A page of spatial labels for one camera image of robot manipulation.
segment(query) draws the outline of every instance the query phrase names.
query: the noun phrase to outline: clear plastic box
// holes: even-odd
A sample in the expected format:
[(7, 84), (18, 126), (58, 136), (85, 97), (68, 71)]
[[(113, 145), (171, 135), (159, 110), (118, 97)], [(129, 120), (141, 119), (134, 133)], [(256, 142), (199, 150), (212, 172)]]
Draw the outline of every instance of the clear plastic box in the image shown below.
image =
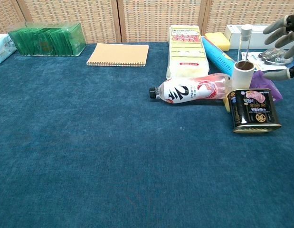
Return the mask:
[(22, 22), (8, 34), (23, 56), (79, 56), (86, 47), (79, 22)]

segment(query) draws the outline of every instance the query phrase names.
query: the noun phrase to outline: kraft paper notebook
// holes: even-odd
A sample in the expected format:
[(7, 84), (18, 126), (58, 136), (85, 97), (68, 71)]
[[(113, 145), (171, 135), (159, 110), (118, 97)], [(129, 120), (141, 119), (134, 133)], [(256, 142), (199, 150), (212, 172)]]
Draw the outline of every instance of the kraft paper notebook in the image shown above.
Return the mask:
[(149, 45), (98, 43), (88, 66), (144, 67)]

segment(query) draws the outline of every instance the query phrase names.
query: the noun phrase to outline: wicker panel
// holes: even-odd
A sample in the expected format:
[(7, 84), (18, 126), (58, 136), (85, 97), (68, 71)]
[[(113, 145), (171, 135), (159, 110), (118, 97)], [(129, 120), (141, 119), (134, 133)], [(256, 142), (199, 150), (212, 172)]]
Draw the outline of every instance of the wicker panel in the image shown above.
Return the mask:
[(119, 0), (124, 41), (167, 41), (170, 25), (200, 25), (203, 0)]
[(111, 0), (18, 0), (33, 21), (79, 21), (87, 43), (120, 41), (117, 5)]
[(15, 6), (17, 4), (13, 4), (11, 0), (0, 0), (0, 33), (7, 33), (9, 25), (24, 21), (21, 13), (19, 14), (20, 9)]
[(212, 0), (205, 30), (224, 32), (228, 24), (270, 24), (294, 13), (294, 0)]

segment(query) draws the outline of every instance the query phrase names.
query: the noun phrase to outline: luncheon meat can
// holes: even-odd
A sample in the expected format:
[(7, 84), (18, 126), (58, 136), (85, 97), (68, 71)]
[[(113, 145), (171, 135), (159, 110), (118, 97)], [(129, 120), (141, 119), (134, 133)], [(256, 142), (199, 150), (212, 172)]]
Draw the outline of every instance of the luncheon meat can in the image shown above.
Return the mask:
[(270, 132), (281, 127), (270, 89), (237, 89), (228, 94), (234, 132)]

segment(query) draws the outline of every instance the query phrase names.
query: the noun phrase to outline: black bottle cap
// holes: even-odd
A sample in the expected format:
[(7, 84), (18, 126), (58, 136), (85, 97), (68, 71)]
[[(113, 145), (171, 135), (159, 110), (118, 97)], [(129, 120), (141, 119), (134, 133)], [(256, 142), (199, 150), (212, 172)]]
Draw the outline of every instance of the black bottle cap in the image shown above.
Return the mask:
[(155, 92), (155, 87), (151, 87), (149, 89), (149, 95), (151, 99), (155, 99), (156, 98), (156, 92)]

